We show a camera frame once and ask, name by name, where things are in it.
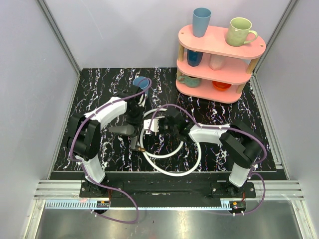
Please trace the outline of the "black spray gun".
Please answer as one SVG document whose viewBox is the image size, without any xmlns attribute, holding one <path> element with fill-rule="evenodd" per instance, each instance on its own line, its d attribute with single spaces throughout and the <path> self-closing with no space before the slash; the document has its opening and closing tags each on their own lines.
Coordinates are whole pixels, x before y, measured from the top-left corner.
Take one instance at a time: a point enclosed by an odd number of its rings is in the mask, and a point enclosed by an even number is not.
<svg viewBox="0 0 319 239">
<path fill-rule="evenodd" d="M 138 145 L 138 139 L 140 136 L 140 127 L 131 124 L 113 126 L 109 128 L 109 132 L 127 136 L 131 140 L 130 149 L 132 151 L 145 152 L 146 150 Z"/>
</svg>

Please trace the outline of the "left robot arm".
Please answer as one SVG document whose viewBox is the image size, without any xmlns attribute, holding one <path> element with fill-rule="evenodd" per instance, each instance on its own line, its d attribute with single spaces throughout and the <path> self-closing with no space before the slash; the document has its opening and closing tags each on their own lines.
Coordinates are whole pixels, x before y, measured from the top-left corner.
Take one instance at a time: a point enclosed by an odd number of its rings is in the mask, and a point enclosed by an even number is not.
<svg viewBox="0 0 319 239">
<path fill-rule="evenodd" d="M 138 146 L 148 94 L 139 87 L 118 93 L 95 110 L 74 114 L 68 122 L 67 148 L 69 158 L 78 162 L 85 173 L 90 191 L 103 197 L 108 190 L 106 174 L 99 161 L 101 130 L 120 115 L 126 116 L 126 124 L 110 127 L 109 131 L 131 139 L 131 150 L 144 152 Z"/>
</svg>

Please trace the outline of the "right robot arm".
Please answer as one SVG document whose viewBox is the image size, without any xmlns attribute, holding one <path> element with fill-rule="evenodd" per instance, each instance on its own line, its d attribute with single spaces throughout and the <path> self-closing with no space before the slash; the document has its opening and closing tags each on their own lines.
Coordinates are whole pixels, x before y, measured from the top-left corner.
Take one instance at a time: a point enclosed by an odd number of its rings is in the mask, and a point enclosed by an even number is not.
<svg viewBox="0 0 319 239">
<path fill-rule="evenodd" d="M 253 167 L 267 157 L 261 139 L 241 121 L 222 125 L 201 124 L 194 119 L 187 121 L 179 110 L 170 108 L 155 119 L 152 131 L 172 133 L 182 141 L 222 145 L 233 162 L 226 191 L 234 198 L 244 192 L 244 184 Z"/>
</svg>

